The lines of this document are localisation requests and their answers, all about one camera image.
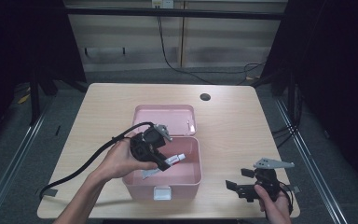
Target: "metal rail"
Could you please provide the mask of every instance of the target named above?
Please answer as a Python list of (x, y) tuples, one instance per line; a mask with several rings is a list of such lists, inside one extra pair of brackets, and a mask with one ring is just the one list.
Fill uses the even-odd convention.
[(220, 18), (243, 20), (280, 21), (284, 13), (246, 12), (246, 11), (214, 11), (170, 8), (121, 8), (121, 7), (11, 7), (10, 12), (37, 12), (48, 14), (71, 15), (107, 15), (107, 16), (151, 16), (151, 17), (189, 17)]
[[(283, 100), (277, 100), (277, 106), (282, 114), (283, 120), (286, 123), (287, 127), (292, 127), (292, 123), (290, 121), (289, 115), (287, 114), (287, 108), (284, 104)], [(298, 148), (298, 152), (300, 153), (303, 161), (305, 162), (308, 171), (310, 172), (310, 176), (321, 194), (322, 200), (327, 208), (327, 211), (330, 213), (331, 218), (334, 223), (337, 224), (347, 224), (347, 219), (345, 218), (341, 207), (339, 206), (336, 197), (334, 196), (331, 189), (328, 187), (327, 183), (320, 172), (318, 165), (315, 160), (312, 158), (310, 150), (304, 142), (301, 134), (299, 132), (294, 132), (293, 128), (289, 128), (290, 132), (293, 134), (293, 140)]]
[(2, 202), (7, 196), (7, 193), (10, 189), (12, 182), (14, 181), (14, 178), (16, 177), (17, 172), (21, 168), (22, 162), (25, 160), (25, 157), (28, 151), (30, 150), (34, 138), (36, 137), (40, 127), (42, 126), (42, 123), (45, 119), (46, 112), (48, 111), (52, 101), (53, 98), (51, 97), (48, 100), (47, 105), (43, 110), (42, 114), (40, 115), (39, 119), (36, 121), (36, 123), (33, 126), (30, 126), (30, 128), (28, 129), (28, 132), (22, 139), (22, 142), (19, 148), (17, 149), (17, 152), (14, 155), (13, 159), (11, 160), (10, 165), (7, 167), (4, 175), (0, 180), (0, 207), (2, 205)]

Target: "pink box lid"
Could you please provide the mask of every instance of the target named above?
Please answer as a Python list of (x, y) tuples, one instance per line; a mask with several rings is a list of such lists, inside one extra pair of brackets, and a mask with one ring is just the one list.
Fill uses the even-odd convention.
[[(136, 106), (132, 125), (145, 121), (166, 125), (171, 136), (194, 135), (197, 130), (194, 108), (191, 105)], [(146, 128), (142, 126), (134, 131), (144, 132)]]

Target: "wooden table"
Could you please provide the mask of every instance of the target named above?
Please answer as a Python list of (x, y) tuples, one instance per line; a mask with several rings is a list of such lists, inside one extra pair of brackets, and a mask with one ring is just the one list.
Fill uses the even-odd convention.
[[(200, 96), (208, 93), (211, 100)], [(240, 86), (92, 84), (77, 114), (50, 183), (79, 168), (112, 136), (130, 128), (137, 105), (192, 105), (198, 125), (202, 180), (193, 200), (134, 201), (121, 179), (108, 182), (90, 217), (95, 218), (247, 218), (264, 217), (258, 201), (247, 203), (226, 189), (225, 180), (254, 184), (241, 176), (262, 157), (280, 160), (255, 89)], [(102, 161), (103, 153), (85, 172), (55, 187), (37, 214), (57, 217), (86, 176)], [(289, 184), (284, 169), (278, 179)], [(295, 200), (292, 217), (299, 215)]]

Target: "human hand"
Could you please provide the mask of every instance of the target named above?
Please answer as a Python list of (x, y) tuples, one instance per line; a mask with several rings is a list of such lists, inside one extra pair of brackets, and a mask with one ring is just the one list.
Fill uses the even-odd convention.
[(266, 212), (271, 224), (290, 224), (292, 223), (289, 214), (289, 201), (283, 192), (280, 191), (278, 199), (273, 202), (266, 190), (260, 185), (255, 185), (255, 192), (260, 196), (260, 211)]
[(152, 170), (158, 166), (152, 161), (137, 161), (130, 151), (130, 138), (135, 133), (129, 133), (128, 138), (117, 142), (107, 152), (105, 158), (94, 171), (105, 181), (120, 178), (134, 170)]

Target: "pink plastic box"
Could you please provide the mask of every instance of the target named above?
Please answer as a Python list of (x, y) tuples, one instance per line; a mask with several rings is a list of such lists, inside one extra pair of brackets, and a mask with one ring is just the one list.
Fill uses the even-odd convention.
[[(199, 141), (192, 135), (197, 126), (191, 105), (138, 105), (133, 124), (151, 121), (167, 126), (172, 142), (158, 150), (167, 158), (185, 153), (186, 158), (164, 172), (142, 179), (141, 171), (123, 177), (135, 200), (193, 199), (202, 180)], [(140, 127), (143, 132), (147, 127)]]

